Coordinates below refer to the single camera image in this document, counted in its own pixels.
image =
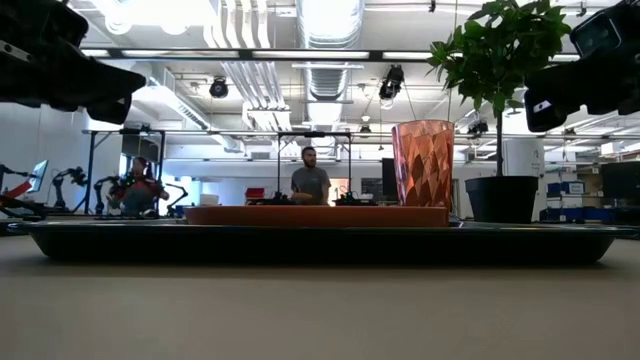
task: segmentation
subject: monitor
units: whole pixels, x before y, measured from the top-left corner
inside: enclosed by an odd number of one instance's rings
[[[388,201],[398,200],[396,166],[394,159],[382,159],[382,195]]]
[[[612,199],[640,199],[640,161],[604,164],[602,192]]]
[[[36,177],[29,178],[29,184],[31,184],[31,189],[27,191],[27,193],[34,193],[40,191],[42,187],[42,180],[44,179],[44,174],[47,172],[47,165],[49,164],[49,160],[45,160],[33,168],[31,172],[32,175]]]

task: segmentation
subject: green leaves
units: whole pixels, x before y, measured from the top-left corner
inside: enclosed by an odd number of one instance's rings
[[[464,24],[465,36],[470,38],[481,38],[484,33],[484,26],[478,22],[469,20]]]
[[[536,4],[536,12],[538,14],[542,14],[543,12],[549,10],[549,7],[551,6],[549,0],[540,0],[537,1]]]
[[[480,107],[482,106],[482,95],[476,95],[473,98],[473,108],[475,111],[480,111]]]
[[[446,42],[431,44],[430,73],[436,71],[438,81],[444,77],[444,89],[457,87],[463,102],[473,99],[476,110],[485,100],[492,104],[494,115],[507,106],[523,107],[512,99],[515,90],[527,74],[549,65],[549,59],[562,50],[562,37],[571,32],[561,9],[551,7],[550,0],[522,6],[516,0],[487,2]],[[484,17],[488,17],[485,25],[476,21]]]

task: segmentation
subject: beige table surface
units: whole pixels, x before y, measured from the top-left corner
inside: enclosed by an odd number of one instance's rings
[[[640,242],[588,268],[60,265],[0,238],[1,360],[640,359]]]

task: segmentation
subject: person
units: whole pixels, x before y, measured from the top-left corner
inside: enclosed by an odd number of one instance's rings
[[[316,166],[316,150],[302,149],[304,167],[291,176],[291,199],[301,205],[327,205],[331,183],[327,172]]]
[[[134,158],[124,186],[114,189],[114,193],[110,194],[118,205],[124,205],[123,215],[138,216],[153,209],[156,198],[169,199],[169,194],[154,179],[151,166],[151,162],[143,157]]]

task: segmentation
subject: textured glass cup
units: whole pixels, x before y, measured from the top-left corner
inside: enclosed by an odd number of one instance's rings
[[[454,125],[418,120],[393,127],[398,199],[403,206],[451,211]]]

